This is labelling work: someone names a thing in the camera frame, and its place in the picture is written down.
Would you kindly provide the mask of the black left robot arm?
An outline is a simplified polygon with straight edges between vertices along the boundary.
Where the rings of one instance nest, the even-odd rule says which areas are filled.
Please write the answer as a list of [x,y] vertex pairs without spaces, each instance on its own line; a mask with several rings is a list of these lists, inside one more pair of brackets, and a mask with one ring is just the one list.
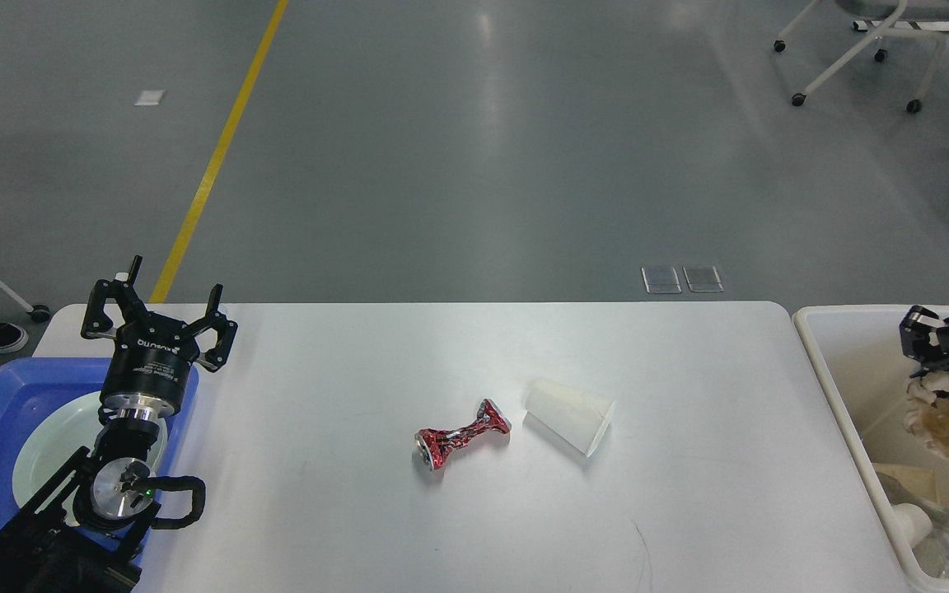
[[0,592],[131,592],[151,530],[199,521],[207,488],[161,475],[151,461],[180,413],[195,367],[219,371],[238,330],[212,287],[204,313],[180,320],[150,311],[135,292],[142,258],[91,289],[80,334],[112,342],[92,447],[79,447],[0,529]]

